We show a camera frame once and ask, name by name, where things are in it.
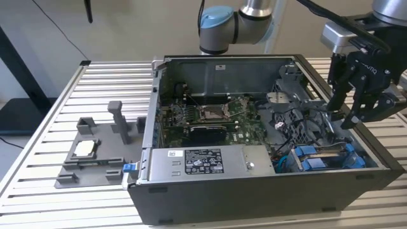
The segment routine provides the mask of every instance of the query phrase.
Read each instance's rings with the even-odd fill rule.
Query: white label
[[[219,71],[219,70],[225,70],[227,69],[227,66],[224,64],[221,65],[215,65],[215,70]]]
[[[168,156],[184,156],[184,150],[168,150]]]

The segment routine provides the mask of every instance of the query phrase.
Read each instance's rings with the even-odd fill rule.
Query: power supply label
[[[184,154],[188,175],[224,173],[220,149],[192,149]]]

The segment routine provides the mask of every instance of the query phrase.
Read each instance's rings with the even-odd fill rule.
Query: aluminum table
[[[329,59],[308,61],[327,78]],[[96,123],[112,123],[112,114],[107,112],[111,100],[123,102],[127,120],[145,116],[151,83],[151,62],[92,62],[79,68],[0,183],[0,229],[148,228],[121,186],[55,189],[53,185],[76,135],[77,119],[92,116]],[[407,119],[395,114],[366,125],[407,169]],[[340,213],[185,224],[171,228],[407,228],[407,174],[384,190],[363,194]]]

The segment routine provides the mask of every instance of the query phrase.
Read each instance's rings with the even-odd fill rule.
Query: barcode
[[[168,156],[184,156],[184,150],[168,150]]]

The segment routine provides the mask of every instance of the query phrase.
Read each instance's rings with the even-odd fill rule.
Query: green motherboard
[[[249,97],[229,97],[224,104],[161,107],[165,148],[224,145],[265,145],[271,152],[267,131],[255,102]]]

